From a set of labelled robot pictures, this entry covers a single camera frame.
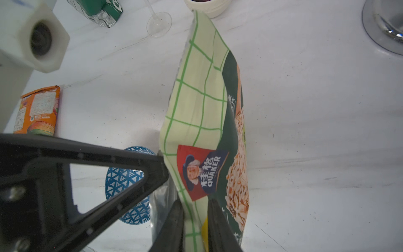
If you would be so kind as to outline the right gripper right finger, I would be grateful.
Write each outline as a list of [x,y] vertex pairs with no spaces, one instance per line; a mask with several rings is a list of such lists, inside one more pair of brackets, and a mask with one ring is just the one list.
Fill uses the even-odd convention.
[[210,252],[242,252],[216,199],[208,202],[208,249]]

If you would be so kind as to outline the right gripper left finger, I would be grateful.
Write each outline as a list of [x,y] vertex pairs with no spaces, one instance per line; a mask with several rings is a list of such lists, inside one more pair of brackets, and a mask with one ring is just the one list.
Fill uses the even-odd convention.
[[170,210],[151,207],[152,246],[149,252],[183,252],[184,210],[176,199]]

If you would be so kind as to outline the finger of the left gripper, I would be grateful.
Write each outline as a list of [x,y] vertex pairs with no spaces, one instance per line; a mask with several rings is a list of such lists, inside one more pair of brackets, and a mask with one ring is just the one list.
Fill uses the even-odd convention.
[[[106,199],[109,167],[144,172]],[[77,252],[168,180],[162,157],[51,136],[1,135],[1,251]]]

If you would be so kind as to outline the blue patterned breakfast bowl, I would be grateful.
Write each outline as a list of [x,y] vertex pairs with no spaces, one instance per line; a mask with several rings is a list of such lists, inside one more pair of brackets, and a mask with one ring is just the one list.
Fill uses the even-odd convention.
[[[110,199],[133,184],[141,181],[144,172],[140,170],[127,170],[109,167],[105,179],[105,196]],[[128,210],[119,220],[129,225],[141,225],[151,219],[150,197],[145,197],[140,203]]]

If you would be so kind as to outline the green Quaker oats bag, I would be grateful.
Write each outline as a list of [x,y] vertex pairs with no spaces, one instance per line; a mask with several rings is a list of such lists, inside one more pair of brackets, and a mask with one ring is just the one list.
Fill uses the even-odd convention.
[[159,149],[184,209],[184,249],[206,252],[208,201],[241,243],[250,200],[239,65],[211,19],[193,14]]

